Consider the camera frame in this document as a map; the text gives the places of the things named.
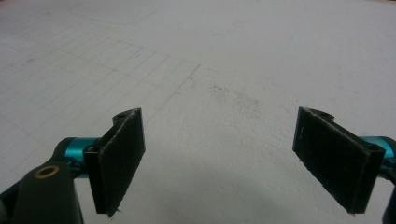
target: brass screw hole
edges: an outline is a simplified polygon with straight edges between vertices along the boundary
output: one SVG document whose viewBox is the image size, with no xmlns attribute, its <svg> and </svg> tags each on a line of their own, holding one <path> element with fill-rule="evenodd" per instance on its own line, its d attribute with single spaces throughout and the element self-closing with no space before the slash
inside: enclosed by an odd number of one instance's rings
<svg viewBox="0 0 396 224">
<path fill-rule="evenodd" d="M 45 179 L 50 176 L 55 175 L 59 171 L 59 166 L 46 166 L 44 168 L 39 169 L 38 171 L 35 172 L 35 178 L 36 179 Z"/>
</svg>

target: white surface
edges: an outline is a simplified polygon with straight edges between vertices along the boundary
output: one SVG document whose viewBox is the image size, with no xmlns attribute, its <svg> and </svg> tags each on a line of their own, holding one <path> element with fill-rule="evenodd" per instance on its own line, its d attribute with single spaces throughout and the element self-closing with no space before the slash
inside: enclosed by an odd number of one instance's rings
<svg viewBox="0 0 396 224">
<path fill-rule="evenodd" d="M 396 4 L 376 0 L 0 3 L 0 190 L 69 136 L 141 106 L 147 153 L 86 223 L 380 223 L 348 215 L 291 151 L 298 106 L 396 137 Z"/>
</svg>

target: black rubber pad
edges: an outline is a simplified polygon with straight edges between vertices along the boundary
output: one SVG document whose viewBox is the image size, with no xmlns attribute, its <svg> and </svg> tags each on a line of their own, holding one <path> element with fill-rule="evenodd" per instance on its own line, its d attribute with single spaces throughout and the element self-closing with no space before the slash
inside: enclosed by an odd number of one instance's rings
<svg viewBox="0 0 396 224">
<path fill-rule="evenodd" d="M 348 213 L 364 213 L 385 155 L 383 148 L 337 125 L 332 115 L 300 107 L 293 150 Z"/>
<path fill-rule="evenodd" d="M 141 109 L 118 114 L 114 126 L 84 152 L 97 213 L 117 211 L 145 152 Z"/>
</svg>

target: teal metal part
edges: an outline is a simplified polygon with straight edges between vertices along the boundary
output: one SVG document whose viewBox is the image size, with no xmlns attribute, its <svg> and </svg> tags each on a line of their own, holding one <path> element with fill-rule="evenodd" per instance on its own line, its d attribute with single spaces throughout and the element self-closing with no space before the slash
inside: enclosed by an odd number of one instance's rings
<svg viewBox="0 0 396 224">
<path fill-rule="evenodd" d="M 82 178 L 87 177 L 83 150 L 93 145 L 99 138 L 75 138 L 67 146 L 64 161 L 69 164 L 73 173 Z"/>
</svg>

